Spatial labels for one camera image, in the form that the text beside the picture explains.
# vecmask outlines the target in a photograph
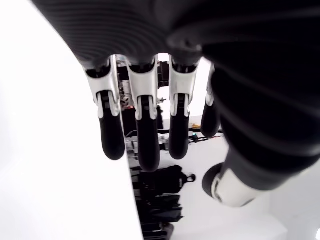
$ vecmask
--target ribbed black surface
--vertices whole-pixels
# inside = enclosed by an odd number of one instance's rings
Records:
[[[123,0],[33,0],[86,68],[94,68],[113,54],[150,58],[173,53],[188,59],[194,53],[167,47],[167,30],[153,14],[144,14],[135,1]]]

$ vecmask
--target white wall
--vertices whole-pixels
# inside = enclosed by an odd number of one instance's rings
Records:
[[[271,194],[271,213],[288,229],[288,240],[315,240],[320,228],[320,163]]]
[[[176,234],[172,240],[286,240],[287,230],[269,214],[193,234]]]
[[[142,239],[76,58],[29,1],[0,1],[0,29],[0,239]]]

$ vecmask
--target black fingertip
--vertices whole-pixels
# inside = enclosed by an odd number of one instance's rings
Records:
[[[212,106],[204,105],[203,115],[201,119],[201,133],[207,138],[214,137],[220,127],[220,117],[217,105],[213,102]]]
[[[169,133],[169,153],[176,160],[183,159],[189,147],[189,117],[183,111],[171,116]]]
[[[100,128],[104,154],[111,160],[119,160],[126,150],[120,114],[113,116],[110,109],[105,109]]]
[[[143,116],[136,121],[138,135],[138,158],[143,171],[153,173],[160,164],[160,147],[157,119]]]

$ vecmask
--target robotic hand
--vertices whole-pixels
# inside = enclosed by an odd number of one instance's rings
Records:
[[[201,122],[221,124],[224,163],[204,176],[204,191],[241,207],[314,165],[320,157],[320,4],[301,0],[33,0],[87,75],[98,106],[102,147],[125,152],[117,66],[126,56],[136,109],[139,161],[159,165],[158,53],[170,55],[169,152],[188,150],[189,105],[198,61],[212,62]]]

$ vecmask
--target black bag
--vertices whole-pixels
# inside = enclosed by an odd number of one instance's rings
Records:
[[[152,173],[141,172],[138,179],[140,190],[153,191],[155,196],[159,196],[177,194],[186,183],[193,183],[196,176],[187,176],[182,172],[182,167],[174,165]]]

